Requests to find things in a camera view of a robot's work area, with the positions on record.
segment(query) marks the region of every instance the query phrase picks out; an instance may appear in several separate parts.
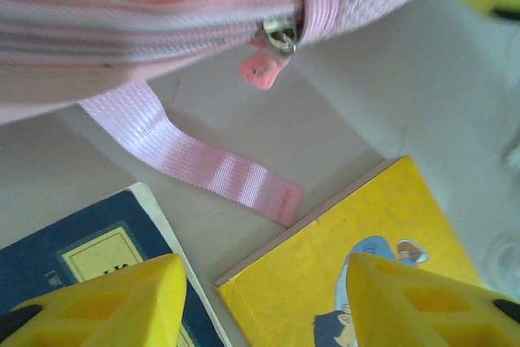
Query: pink backpack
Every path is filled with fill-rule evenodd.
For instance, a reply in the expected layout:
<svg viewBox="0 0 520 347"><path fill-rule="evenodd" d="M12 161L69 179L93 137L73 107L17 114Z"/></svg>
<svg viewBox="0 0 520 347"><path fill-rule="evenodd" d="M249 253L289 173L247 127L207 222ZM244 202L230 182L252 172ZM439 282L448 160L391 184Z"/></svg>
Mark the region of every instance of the pink backpack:
<svg viewBox="0 0 520 347"><path fill-rule="evenodd" d="M128 152L285 226L302 190L182 133L146 80L234 46L269 89L298 46L360 28L409 0L0 0L0 124L80 104Z"/></svg>

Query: cartoon character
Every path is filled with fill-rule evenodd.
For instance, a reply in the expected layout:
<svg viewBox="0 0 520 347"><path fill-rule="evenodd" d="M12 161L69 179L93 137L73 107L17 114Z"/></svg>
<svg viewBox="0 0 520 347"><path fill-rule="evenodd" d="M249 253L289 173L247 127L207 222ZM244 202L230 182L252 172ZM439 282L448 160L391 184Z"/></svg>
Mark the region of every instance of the cartoon character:
<svg viewBox="0 0 520 347"><path fill-rule="evenodd" d="M411 240L397 243L397 255L381 236L367 237L357 243L344 260L340 277L336 283L334 311L316 316L314 319L314 344L316 347L357 347L356 336L347 296L347 271L351 254L374 254L415 267L429 259L428 253Z"/></svg>

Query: pink webbing strap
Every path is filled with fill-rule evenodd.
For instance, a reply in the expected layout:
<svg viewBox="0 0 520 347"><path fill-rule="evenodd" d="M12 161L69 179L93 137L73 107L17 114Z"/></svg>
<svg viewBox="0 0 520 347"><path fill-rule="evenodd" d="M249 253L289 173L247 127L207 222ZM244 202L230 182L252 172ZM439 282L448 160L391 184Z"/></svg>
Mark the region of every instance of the pink webbing strap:
<svg viewBox="0 0 520 347"><path fill-rule="evenodd" d="M217 193L291 226L303 190L265 167L181 132L144 82L80 102L122 147L178 180Z"/></svg>

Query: white floor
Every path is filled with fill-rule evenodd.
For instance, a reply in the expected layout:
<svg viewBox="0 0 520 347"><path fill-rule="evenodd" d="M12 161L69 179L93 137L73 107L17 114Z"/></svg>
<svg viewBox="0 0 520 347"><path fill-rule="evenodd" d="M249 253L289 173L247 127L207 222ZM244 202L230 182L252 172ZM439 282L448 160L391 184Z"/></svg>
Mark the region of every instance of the white floor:
<svg viewBox="0 0 520 347"><path fill-rule="evenodd" d="M502 158L520 124L520 33L453 0L417 0L297 53L256 91L239 49L156 80L182 129L306 190L301 215L385 157L412 154L475 266L520 230L520 184ZM281 227L159 175L77 108L0 128L0 247L135 181L150 185L235 346L212 282Z"/></svg>

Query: dark blue book cover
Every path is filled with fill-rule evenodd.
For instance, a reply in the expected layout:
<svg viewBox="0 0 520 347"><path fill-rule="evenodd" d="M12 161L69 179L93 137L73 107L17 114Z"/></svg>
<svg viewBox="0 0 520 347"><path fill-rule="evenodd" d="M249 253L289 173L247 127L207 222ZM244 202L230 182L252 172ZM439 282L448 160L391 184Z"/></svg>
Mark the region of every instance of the dark blue book cover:
<svg viewBox="0 0 520 347"><path fill-rule="evenodd" d="M135 184L1 249L0 314L30 298L171 252L187 263L150 190ZM189 264L186 271L179 345L224 346L219 336L226 344L228 339Z"/></svg>

